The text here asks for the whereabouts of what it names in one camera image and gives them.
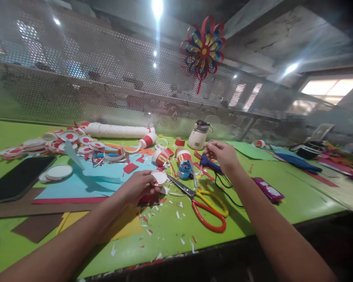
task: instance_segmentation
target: thermos lid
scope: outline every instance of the thermos lid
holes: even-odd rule
[[[205,121],[202,121],[201,119],[199,119],[194,126],[194,130],[199,131],[201,133],[206,133],[208,132],[208,128],[209,128],[210,124],[206,123]]]

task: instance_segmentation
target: blue paint jar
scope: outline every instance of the blue paint jar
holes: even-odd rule
[[[182,180],[187,180],[189,179],[191,170],[192,170],[192,165],[189,163],[189,160],[181,162],[178,167],[177,176]]]

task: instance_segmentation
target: green paper sheet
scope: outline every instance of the green paper sheet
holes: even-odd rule
[[[228,144],[233,145],[234,148],[246,155],[251,159],[261,159],[266,161],[278,161],[271,154],[263,151],[260,148],[255,148],[252,144],[244,143],[244,142],[236,142],[236,141],[227,141]]]

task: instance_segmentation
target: scissor blade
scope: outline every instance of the scissor blade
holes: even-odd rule
[[[180,189],[183,190],[184,193],[186,193],[187,195],[189,195],[190,197],[194,197],[196,195],[196,192],[191,190],[190,188],[188,188],[186,185],[180,183],[178,180],[176,180],[175,178],[171,177],[170,175],[167,175],[169,177],[169,179],[175,183],[175,185],[177,185]]]

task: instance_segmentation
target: scissors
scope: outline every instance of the scissors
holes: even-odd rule
[[[184,193],[186,193],[191,201],[192,201],[192,208],[197,216],[197,218],[200,220],[200,222],[209,230],[213,231],[213,232],[217,232],[217,233],[222,233],[225,231],[226,229],[226,220],[225,217],[227,217],[229,215],[229,211],[227,209],[227,206],[225,205],[225,203],[214,193],[210,192],[210,191],[193,191],[191,189],[189,189],[186,185],[180,183],[178,180],[176,180],[175,178],[171,177],[170,175],[168,175],[169,179],[175,183],[175,185],[177,185]],[[217,207],[215,207],[211,202],[209,202],[204,195],[209,195],[214,197],[218,202],[220,202],[221,206],[224,208],[224,211],[220,211]],[[200,199],[202,199],[204,201],[204,203],[207,204],[204,205],[198,201],[196,201],[194,199],[195,196],[198,196]],[[199,213],[199,211],[197,210],[197,207],[203,208],[206,211],[210,212],[211,214],[213,214],[215,217],[217,217],[218,219],[221,220],[222,222],[222,226],[220,227],[216,227],[213,225],[210,225]]]

